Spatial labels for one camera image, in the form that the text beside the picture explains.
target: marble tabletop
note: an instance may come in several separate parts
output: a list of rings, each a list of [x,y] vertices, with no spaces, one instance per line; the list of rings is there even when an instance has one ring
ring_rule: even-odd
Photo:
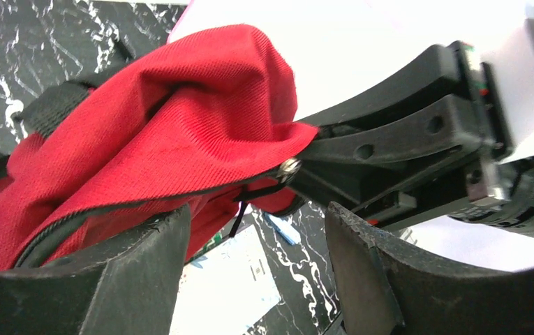
[[[164,44],[184,6],[83,0],[0,0],[0,152],[27,136],[14,115],[48,86],[122,62],[113,39],[138,57]],[[281,302],[247,334],[324,334],[340,314],[324,235],[324,213],[293,216],[302,243],[289,246],[257,210],[254,224]]]

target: red fabric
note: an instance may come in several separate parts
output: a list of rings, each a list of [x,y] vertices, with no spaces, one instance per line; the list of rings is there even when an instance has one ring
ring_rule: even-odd
[[[200,191],[276,167],[316,135],[292,122],[296,107],[291,69],[250,26],[202,31],[137,60],[48,139],[33,134],[13,152],[13,181],[0,192],[0,270],[73,212]],[[235,215],[236,194],[229,186],[90,218],[51,259],[186,202],[194,215],[190,256]],[[262,205],[282,209],[290,196],[281,194]]]

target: red bag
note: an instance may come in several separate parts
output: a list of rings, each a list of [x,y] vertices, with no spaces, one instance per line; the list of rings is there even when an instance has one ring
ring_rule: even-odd
[[[190,257],[237,213],[242,186],[275,185],[277,167],[317,133],[292,122],[292,71],[245,25],[165,45],[81,103],[53,92],[29,106],[45,126],[0,161],[0,270],[39,266],[186,203]],[[251,202],[279,212],[294,201],[284,188]]]

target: black marble table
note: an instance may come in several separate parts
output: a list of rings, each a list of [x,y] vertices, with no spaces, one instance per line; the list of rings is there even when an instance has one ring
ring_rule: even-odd
[[[136,57],[164,44],[183,6],[78,0],[0,0],[0,152],[27,136],[13,116],[46,87],[122,62],[121,41]],[[282,300],[248,334],[323,334],[340,313],[321,208],[294,215],[301,245],[289,246],[258,211],[256,225]]]

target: blue marker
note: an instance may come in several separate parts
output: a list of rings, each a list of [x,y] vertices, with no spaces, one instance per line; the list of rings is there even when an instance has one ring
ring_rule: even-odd
[[[292,246],[302,240],[299,232],[291,225],[291,220],[283,220],[268,213],[263,213],[262,217],[271,223],[273,228]]]

